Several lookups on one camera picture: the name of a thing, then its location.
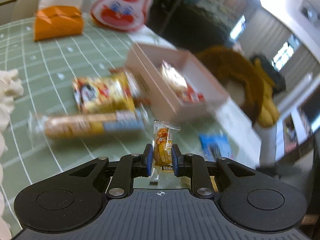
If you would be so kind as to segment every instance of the window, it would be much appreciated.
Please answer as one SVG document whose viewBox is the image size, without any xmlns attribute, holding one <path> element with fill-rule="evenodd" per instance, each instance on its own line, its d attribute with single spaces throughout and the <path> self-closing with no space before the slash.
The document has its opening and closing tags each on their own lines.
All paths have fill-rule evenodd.
<svg viewBox="0 0 320 240">
<path fill-rule="evenodd" d="M 271 64 L 276 70 L 281 70 L 283 66 L 292 57 L 294 52 L 299 48 L 300 41 L 294 35 L 291 35 L 289 40 L 278 51 L 277 55 L 273 57 Z"/>
<path fill-rule="evenodd" d="M 230 32 L 230 37 L 235 41 L 238 39 L 241 33 L 243 33 L 246 27 L 247 21 L 245 20 L 244 15 L 240 18 L 240 20 L 236 23 L 235 27 Z"/>
</svg>

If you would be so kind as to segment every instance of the pink box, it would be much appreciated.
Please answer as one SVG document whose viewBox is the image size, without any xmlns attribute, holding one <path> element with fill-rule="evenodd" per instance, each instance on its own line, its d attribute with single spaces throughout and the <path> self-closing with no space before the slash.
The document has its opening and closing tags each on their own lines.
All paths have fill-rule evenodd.
<svg viewBox="0 0 320 240">
<path fill-rule="evenodd" d="M 204 103 L 185 103 L 162 79 L 159 69 L 162 60 L 175 67 L 194 88 L 203 93 Z M 161 121 L 183 122 L 210 115 L 208 109 L 217 109 L 229 97 L 223 86 L 186 50 L 175 50 L 136 43 L 129 51 L 125 67 L 131 69 L 141 88 L 151 100 L 151 111 Z"/>
</svg>

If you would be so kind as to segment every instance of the green tablecloth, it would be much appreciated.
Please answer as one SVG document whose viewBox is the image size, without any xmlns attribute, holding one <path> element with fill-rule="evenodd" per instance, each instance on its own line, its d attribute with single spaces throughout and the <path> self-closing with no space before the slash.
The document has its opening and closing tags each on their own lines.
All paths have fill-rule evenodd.
<svg viewBox="0 0 320 240">
<path fill-rule="evenodd" d="M 115 161 L 129 153 L 142 153 L 145 145 L 152 142 L 153 116 L 149 113 L 151 123 L 147 131 L 135 136 L 63 143 L 43 141 L 32 147 L 26 126 L 29 111 L 78 113 L 71 87 L 73 77 L 109 75 L 108 69 L 125 62 L 132 43 L 130 37 L 86 21 L 83 35 L 41 42 L 33 42 L 33 19 L 0 26 L 0 69 L 18 69 L 24 87 L 24 96 L 15 101 L 11 125 L 3 134 L 8 151 L 0 158 L 4 172 L 1 191 L 6 202 L 3 218 L 13 235 L 21 230 L 13 202 L 23 188 L 99 156 Z M 219 130 L 220 125 L 212 118 L 185 123 L 174 135 L 174 143 L 182 153 L 201 154 L 198 134 Z M 237 146 L 230 143 L 236 153 Z M 180 180 L 172 175 L 159 186 L 180 187 Z M 148 178 L 138 178 L 135 187 L 152 186 Z"/>
</svg>

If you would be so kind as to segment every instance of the blue packet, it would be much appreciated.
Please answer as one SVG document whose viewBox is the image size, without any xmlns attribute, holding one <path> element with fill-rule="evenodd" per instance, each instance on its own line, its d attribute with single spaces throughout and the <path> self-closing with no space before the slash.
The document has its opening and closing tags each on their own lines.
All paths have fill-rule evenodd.
<svg viewBox="0 0 320 240">
<path fill-rule="evenodd" d="M 233 159 L 228 137 L 225 134 L 200 134 L 199 138 L 207 161 L 215 162 L 218 157 Z"/>
</svg>

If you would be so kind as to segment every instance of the rabbit-shaped bag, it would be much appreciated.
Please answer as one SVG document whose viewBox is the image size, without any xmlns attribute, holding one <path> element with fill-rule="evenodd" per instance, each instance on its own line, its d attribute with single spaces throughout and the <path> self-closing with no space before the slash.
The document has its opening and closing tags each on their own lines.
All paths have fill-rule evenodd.
<svg viewBox="0 0 320 240">
<path fill-rule="evenodd" d="M 114 30 L 133 32 L 142 27 L 153 0 L 97 0 L 91 16 L 99 25 Z"/>
</svg>

